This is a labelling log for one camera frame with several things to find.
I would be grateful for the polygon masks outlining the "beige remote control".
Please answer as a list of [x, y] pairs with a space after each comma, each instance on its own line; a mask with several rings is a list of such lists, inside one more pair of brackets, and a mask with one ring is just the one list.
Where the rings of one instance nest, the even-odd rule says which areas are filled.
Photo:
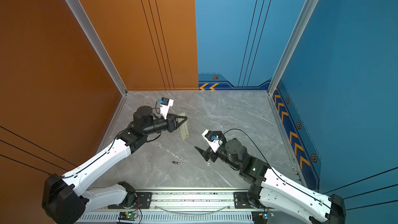
[[190, 138], [188, 116], [186, 113], [180, 113], [178, 115], [182, 117], [182, 118], [179, 118], [179, 123], [181, 123], [179, 130], [180, 130], [180, 134], [181, 134], [181, 139], [183, 141], [185, 141], [188, 138]]

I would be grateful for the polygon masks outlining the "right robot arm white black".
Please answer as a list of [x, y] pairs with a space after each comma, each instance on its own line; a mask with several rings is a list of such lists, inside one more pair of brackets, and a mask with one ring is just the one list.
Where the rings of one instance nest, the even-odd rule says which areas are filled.
[[206, 150], [197, 148], [206, 161], [225, 162], [250, 184], [248, 202], [256, 208], [273, 208], [306, 224], [343, 224], [343, 198], [323, 195], [279, 173], [267, 162], [250, 155], [237, 139], [212, 141]]

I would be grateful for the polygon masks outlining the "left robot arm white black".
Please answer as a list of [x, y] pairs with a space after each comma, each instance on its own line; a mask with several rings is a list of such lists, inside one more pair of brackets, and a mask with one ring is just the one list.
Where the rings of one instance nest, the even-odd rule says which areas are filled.
[[52, 174], [46, 179], [42, 198], [45, 213], [57, 224], [73, 224], [83, 214], [106, 206], [133, 207], [137, 201], [136, 190], [125, 181], [97, 190], [89, 187], [115, 164], [147, 143], [149, 135], [161, 135], [163, 131], [172, 133], [187, 119], [168, 112], [158, 117], [152, 107], [139, 107], [133, 121], [101, 152], [62, 176]]

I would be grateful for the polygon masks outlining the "circuit board right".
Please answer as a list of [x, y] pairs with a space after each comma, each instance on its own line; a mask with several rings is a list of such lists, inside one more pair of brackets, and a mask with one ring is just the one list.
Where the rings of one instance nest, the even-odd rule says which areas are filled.
[[275, 217], [273, 213], [266, 212], [252, 212], [251, 215], [254, 224], [267, 224], [270, 219]]

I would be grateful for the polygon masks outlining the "green circuit board left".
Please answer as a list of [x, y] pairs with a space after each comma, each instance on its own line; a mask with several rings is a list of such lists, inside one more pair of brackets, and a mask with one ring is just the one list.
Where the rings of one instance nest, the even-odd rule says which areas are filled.
[[136, 212], [119, 212], [117, 224], [133, 224], [138, 223], [140, 215]]

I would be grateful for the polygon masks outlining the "white ventilation grille strip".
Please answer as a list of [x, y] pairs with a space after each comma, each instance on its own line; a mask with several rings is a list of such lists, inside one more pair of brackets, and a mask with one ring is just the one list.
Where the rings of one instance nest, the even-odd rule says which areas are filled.
[[131, 219], [121, 212], [91, 212], [81, 216], [78, 224], [253, 224], [251, 212], [218, 212], [210, 215], [134, 212]]

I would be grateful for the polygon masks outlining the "aluminium front rail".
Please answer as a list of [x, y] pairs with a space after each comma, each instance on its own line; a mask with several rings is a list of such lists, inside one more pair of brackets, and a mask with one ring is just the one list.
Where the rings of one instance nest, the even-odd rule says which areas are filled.
[[[107, 188], [91, 188], [82, 197], [88, 200], [85, 212], [93, 211], [215, 211], [217, 209], [236, 209], [234, 192], [247, 192], [238, 188], [152, 188], [128, 191], [121, 185]], [[150, 209], [108, 209], [109, 205], [120, 204], [127, 194], [136, 192], [152, 192]]]

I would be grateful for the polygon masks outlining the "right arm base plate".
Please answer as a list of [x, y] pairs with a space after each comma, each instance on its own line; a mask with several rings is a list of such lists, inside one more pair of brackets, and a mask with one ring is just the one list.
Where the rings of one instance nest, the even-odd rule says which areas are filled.
[[234, 206], [236, 209], [258, 208], [256, 201], [247, 192], [234, 192]]

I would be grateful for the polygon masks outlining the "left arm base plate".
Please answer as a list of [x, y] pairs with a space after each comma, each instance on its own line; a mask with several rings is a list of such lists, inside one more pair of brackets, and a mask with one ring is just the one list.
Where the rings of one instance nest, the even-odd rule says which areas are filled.
[[152, 192], [136, 192], [127, 194], [120, 204], [109, 205], [108, 209], [150, 209]]

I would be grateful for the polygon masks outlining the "left aluminium corner post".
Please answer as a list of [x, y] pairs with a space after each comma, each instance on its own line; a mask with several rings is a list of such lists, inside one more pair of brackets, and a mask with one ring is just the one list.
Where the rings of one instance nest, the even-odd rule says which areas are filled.
[[88, 17], [80, 0], [65, 0], [69, 9], [72, 11], [74, 17], [78, 21], [81, 29], [85, 33], [87, 39], [100, 58], [111, 79], [115, 83], [117, 89], [122, 96], [127, 94], [127, 87], [124, 84], [120, 74], [118, 73], [113, 61], [111, 60], [104, 44], [102, 43], [99, 35], [97, 34], [90, 18]]

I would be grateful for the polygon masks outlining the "aluminium corner post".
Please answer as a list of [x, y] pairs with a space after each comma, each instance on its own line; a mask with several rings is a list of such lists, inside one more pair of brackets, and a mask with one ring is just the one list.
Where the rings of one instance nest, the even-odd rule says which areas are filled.
[[97, 34], [90, 18], [88, 17], [80, 0], [65, 0], [69, 9], [72, 11], [74, 17], [78, 21], [81, 29], [85, 33], [87, 39], [100, 58], [111, 79], [115, 83], [117, 89], [122, 96], [127, 94], [127, 87], [124, 84], [120, 74], [118, 73], [113, 61], [111, 60], [104, 44], [102, 43], [99, 35]]
[[272, 96], [275, 92], [318, 2], [319, 0], [305, 0], [269, 85], [267, 91], [269, 96]]

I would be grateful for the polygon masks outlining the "right aluminium corner post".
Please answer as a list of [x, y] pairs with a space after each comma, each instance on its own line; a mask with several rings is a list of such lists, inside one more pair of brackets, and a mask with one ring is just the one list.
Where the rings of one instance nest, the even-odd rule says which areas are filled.
[[319, 0], [305, 0], [269, 85], [267, 91], [269, 96], [272, 96], [275, 92], [318, 2]]

